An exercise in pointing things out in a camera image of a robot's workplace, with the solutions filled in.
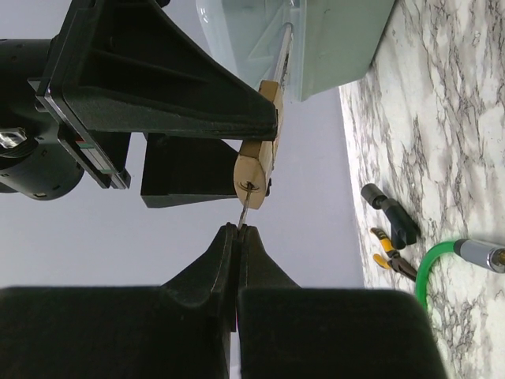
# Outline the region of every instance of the green hose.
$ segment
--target green hose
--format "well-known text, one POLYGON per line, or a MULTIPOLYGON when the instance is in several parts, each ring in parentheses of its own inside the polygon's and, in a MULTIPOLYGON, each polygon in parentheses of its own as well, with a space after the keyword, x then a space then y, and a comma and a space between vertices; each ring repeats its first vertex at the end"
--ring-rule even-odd
POLYGON ((430 270, 436 260, 445 253, 453 253, 455 251, 455 241, 441 242, 434 245, 422 259, 419 269, 417 270, 416 278, 416 297, 425 310, 428 308, 426 301, 426 289, 428 286, 428 277, 430 270))

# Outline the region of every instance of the white marble surface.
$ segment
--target white marble surface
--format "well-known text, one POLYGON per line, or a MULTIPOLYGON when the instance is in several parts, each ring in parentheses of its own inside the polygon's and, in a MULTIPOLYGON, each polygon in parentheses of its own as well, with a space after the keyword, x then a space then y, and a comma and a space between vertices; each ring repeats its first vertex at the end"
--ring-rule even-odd
MULTIPOLYGON (((505 0, 398 0, 366 78, 341 88, 367 287, 413 291, 372 260, 388 230, 361 187, 374 182, 418 222, 402 255, 438 242, 505 244, 505 0)), ((505 275, 443 257, 428 311, 451 378, 505 377, 505 275)))

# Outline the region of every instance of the wooden handle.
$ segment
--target wooden handle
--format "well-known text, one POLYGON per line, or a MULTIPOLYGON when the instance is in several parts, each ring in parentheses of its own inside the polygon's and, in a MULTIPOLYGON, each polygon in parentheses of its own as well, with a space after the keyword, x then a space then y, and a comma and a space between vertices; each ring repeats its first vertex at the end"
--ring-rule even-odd
POLYGON ((284 119, 282 104, 282 89, 275 81, 262 81, 260 94, 269 99, 277 110, 277 137, 274 141, 243 141, 238 152, 234 169, 235 192, 244 204, 247 196, 247 186, 252 184, 249 207, 259 209, 267 196, 268 182, 274 169, 275 156, 279 146, 279 136, 284 119))

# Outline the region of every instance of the green cable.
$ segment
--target green cable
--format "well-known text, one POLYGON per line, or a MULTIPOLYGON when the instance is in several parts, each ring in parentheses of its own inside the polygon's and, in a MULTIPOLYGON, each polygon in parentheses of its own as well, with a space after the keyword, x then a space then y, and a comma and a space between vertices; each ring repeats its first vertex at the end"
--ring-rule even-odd
POLYGON ((425 310, 428 308, 426 301, 429 273, 432 266, 441 255, 453 253, 455 251, 455 241, 441 242, 434 245, 423 257, 416 278, 416 297, 425 310))

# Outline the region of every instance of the light green storage box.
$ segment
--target light green storage box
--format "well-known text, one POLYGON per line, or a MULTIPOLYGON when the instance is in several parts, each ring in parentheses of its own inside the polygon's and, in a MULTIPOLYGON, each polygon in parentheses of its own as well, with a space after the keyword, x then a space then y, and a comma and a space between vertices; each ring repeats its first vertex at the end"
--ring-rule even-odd
POLYGON ((293 25, 289 98, 304 101, 363 77, 395 0, 196 0, 212 57, 258 88, 293 25))

